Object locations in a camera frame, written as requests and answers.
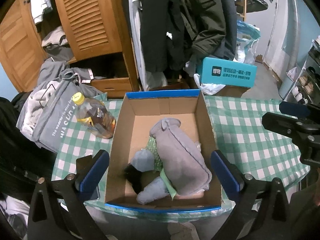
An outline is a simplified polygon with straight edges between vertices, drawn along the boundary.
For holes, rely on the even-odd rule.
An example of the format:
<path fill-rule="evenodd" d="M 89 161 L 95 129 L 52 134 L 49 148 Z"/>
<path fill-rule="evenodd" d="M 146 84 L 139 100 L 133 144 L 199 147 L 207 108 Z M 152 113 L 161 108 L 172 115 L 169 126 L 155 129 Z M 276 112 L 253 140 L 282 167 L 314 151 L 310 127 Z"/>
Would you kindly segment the black sock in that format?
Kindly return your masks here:
<path fill-rule="evenodd" d="M 137 170 L 132 164 L 124 169 L 124 177 L 131 184 L 134 192 L 139 194 L 142 190 L 142 172 Z"/>

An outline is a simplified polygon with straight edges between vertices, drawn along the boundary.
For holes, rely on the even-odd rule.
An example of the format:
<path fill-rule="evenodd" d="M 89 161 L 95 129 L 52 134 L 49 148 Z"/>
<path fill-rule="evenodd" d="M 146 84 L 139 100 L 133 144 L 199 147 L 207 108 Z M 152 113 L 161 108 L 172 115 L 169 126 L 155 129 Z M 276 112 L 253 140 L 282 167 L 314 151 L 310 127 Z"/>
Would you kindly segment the grey fleece glove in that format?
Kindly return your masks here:
<path fill-rule="evenodd" d="M 164 118 L 150 129 L 150 136 L 156 139 L 165 174 L 177 194 L 190 196 L 209 189 L 212 173 L 195 142 L 180 126 L 180 120 Z"/>

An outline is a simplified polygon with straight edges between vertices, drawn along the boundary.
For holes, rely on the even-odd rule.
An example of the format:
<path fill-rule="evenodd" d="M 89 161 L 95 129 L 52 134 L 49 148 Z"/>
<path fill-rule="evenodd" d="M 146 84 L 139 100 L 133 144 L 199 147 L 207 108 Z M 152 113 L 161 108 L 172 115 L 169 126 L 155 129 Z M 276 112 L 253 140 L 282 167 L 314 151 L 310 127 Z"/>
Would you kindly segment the blue-grey sock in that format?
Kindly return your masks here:
<path fill-rule="evenodd" d="M 130 164 L 140 172 L 153 171 L 155 169 L 155 157 L 149 150 L 142 149 L 135 153 Z"/>

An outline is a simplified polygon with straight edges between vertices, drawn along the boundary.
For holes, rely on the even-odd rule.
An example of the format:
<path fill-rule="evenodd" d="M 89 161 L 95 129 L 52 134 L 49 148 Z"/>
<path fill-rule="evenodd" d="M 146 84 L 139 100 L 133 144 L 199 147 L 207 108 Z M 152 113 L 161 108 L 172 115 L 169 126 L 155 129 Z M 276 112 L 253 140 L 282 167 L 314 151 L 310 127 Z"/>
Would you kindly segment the light blue sock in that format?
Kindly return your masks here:
<path fill-rule="evenodd" d="M 137 202 L 141 205 L 148 204 L 155 200 L 165 198 L 169 195 L 169 190 L 164 180 L 159 176 L 155 178 L 150 184 L 144 187 L 137 195 Z"/>

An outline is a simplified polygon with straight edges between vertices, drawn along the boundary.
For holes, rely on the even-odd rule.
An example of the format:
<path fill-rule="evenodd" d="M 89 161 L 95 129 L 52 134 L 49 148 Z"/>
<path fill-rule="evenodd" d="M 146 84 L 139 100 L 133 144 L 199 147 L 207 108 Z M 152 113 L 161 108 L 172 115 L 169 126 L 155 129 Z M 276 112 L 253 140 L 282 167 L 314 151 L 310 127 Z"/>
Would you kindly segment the metal shoe rack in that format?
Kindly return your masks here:
<path fill-rule="evenodd" d="M 279 96 L 288 102 L 319 105 L 319 36 L 312 41 L 302 68 L 286 73 Z"/>

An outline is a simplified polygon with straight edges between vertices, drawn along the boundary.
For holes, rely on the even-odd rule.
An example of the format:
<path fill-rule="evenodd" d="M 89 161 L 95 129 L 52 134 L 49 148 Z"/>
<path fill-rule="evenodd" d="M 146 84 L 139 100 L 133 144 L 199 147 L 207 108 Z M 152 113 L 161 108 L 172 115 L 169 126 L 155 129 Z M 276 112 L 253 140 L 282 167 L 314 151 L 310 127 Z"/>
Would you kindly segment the green checkered tablecloth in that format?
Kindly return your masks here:
<path fill-rule="evenodd" d="M 271 181 L 278 177 L 285 189 L 297 185 L 310 171 L 300 162 L 300 151 L 285 136 L 265 130 L 261 118 L 266 112 L 279 113 L 280 102 L 275 99 L 254 100 L 225 96 L 205 96 L 207 111 L 213 126 L 218 149 L 242 173 Z M 65 178 L 75 172 L 78 158 L 94 155 L 100 149 L 110 151 L 111 139 L 95 137 L 72 119 L 67 123 L 65 136 L 55 160 L 52 180 Z M 148 219 L 156 222 L 191 222 L 229 214 L 235 206 L 226 194 L 221 193 L 221 208 L 197 212 L 139 212 L 105 205 L 106 178 L 99 183 L 100 198 L 86 205 L 104 213 L 127 218 Z"/>

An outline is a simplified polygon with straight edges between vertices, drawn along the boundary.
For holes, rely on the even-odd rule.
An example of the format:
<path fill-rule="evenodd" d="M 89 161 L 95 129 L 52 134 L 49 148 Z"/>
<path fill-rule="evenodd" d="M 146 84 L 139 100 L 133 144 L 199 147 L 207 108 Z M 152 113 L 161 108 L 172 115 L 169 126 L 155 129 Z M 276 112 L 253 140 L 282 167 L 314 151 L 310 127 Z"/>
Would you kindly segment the yellow cap tea bottle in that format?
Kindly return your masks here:
<path fill-rule="evenodd" d="M 72 96 L 77 122 L 84 125 L 96 137 L 110 139 L 114 135 L 116 120 L 105 105 L 94 98 L 86 98 L 81 92 Z"/>

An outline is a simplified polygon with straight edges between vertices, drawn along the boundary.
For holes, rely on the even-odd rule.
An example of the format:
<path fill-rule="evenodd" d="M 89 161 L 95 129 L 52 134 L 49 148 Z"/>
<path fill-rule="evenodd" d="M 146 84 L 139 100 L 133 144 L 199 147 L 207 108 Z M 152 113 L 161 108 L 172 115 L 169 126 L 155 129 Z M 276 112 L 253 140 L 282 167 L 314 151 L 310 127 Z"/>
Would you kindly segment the blue cardboard box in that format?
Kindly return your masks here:
<path fill-rule="evenodd" d="M 124 171 L 149 139 L 156 141 L 164 174 L 176 195 L 140 204 Z M 219 209 L 221 185 L 210 165 L 215 148 L 212 124 L 199 90 L 127 93 L 113 136 L 105 204 L 146 212 Z"/>

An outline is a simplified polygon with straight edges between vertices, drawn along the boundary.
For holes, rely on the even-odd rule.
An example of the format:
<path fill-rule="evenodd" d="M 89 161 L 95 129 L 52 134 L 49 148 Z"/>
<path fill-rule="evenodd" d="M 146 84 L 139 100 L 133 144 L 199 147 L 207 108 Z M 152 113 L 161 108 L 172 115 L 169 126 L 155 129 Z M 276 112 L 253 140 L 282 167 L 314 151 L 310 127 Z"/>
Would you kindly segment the grey tote bag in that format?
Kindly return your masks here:
<path fill-rule="evenodd" d="M 74 115 L 72 96 L 78 91 L 71 80 L 44 82 L 27 97 L 16 127 L 37 146 L 56 153 Z"/>

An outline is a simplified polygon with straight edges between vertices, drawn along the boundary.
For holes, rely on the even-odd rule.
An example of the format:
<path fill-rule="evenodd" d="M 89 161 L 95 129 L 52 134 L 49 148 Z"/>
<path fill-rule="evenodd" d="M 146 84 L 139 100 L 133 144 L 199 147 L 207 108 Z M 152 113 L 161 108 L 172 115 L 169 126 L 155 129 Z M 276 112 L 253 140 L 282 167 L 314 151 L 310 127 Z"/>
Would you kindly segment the white plastic bag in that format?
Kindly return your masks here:
<path fill-rule="evenodd" d="M 201 83 L 200 75 L 197 73 L 193 75 L 193 78 L 198 89 L 205 95 L 215 95 L 226 86 L 222 84 Z"/>

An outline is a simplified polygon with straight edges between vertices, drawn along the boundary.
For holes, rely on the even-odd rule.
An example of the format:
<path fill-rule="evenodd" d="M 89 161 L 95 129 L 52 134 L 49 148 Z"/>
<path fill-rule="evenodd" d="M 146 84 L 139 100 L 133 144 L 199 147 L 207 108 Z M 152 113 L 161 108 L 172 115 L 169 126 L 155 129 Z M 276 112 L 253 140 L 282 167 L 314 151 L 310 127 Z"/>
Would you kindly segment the clear blue plastic bag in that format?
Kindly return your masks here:
<path fill-rule="evenodd" d="M 237 20 L 236 51 L 234 61 L 254 64 L 254 46 L 259 42 L 260 29 L 255 25 Z"/>

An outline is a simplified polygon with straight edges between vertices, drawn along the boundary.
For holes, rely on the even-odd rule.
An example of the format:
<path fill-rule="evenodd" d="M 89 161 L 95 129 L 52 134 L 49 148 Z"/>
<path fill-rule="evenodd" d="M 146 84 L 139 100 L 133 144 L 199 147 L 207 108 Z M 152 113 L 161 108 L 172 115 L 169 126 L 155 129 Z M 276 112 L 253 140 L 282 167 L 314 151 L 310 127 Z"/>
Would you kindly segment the grey clothes pile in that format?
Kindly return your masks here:
<path fill-rule="evenodd" d="M 49 58 L 40 68 L 36 87 L 48 85 L 50 81 L 71 81 L 76 91 L 82 92 L 85 97 L 93 98 L 103 92 L 91 85 L 92 80 L 94 74 L 90 68 L 70 67 L 66 61 L 53 61 Z"/>

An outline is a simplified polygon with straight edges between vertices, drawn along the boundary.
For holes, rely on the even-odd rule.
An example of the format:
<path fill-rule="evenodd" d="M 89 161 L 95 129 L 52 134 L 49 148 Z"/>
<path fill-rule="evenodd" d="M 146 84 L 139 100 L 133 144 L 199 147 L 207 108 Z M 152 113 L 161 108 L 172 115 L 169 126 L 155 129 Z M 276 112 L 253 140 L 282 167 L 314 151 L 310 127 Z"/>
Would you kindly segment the olive hanging jacket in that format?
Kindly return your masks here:
<path fill-rule="evenodd" d="M 233 60 L 236 49 L 234 0 L 180 0 L 184 23 L 184 59 L 199 63 L 205 57 Z"/>

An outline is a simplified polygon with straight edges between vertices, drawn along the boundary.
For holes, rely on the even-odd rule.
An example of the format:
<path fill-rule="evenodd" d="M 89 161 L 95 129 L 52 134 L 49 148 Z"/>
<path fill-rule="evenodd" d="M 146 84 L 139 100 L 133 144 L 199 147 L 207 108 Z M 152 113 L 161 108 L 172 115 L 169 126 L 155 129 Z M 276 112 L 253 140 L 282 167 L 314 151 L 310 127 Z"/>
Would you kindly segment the dark hanging jacket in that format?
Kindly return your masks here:
<path fill-rule="evenodd" d="M 188 19 L 190 0 L 141 0 L 140 42 L 146 71 L 196 72 Z"/>

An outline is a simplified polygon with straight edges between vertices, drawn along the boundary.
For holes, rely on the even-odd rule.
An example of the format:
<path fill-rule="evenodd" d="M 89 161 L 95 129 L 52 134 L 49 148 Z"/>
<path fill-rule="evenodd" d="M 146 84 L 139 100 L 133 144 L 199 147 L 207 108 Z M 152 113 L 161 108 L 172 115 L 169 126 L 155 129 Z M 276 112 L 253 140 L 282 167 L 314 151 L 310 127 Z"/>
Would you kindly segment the wooden louvered wardrobe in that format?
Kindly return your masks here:
<path fill-rule="evenodd" d="M 110 98 L 139 90 L 122 0 L 54 0 L 57 19 L 71 47 L 72 62 L 96 66 L 95 88 Z M 19 92 L 36 86 L 47 54 L 41 46 L 29 0 L 1 0 L 1 65 Z"/>

